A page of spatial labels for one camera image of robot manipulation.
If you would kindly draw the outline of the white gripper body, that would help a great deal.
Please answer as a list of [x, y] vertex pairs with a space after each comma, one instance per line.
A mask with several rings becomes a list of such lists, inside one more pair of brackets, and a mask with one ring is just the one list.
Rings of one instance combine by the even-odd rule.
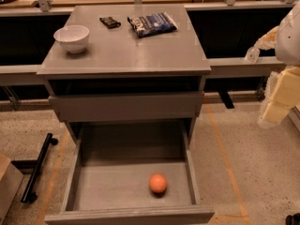
[[300, 67], [287, 66], [272, 72], [266, 85], [266, 104], [290, 109], [300, 101]]

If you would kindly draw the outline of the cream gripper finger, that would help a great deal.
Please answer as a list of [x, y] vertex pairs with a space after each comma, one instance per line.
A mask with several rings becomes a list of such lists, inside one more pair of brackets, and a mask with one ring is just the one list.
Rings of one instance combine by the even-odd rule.
[[255, 42], [254, 47], [265, 51], [274, 49], [277, 43], [277, 34], [278, 34], [278, 27], [276, 26], [272, 28], [270, 31], [268, 31], [266, 34], [264, 34], [262, 37], [260, 37]]
[[258, 125], [261, 128], [273, 128], [278, 126], [289, 114], [292, 106], [264, 100], [260, 108]]

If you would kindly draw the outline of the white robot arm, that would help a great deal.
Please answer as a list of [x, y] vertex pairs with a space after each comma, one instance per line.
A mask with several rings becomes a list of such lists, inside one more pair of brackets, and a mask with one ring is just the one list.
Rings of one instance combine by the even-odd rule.
[[256, 49], [274, 49], [276, 59], [286, 65], [267, 82], [266, 98], [261, 106], [258, 124], [272, 128], [281, 123], [300, 101], [300, 2], [297, 2], [280, 24], [260, 37]]

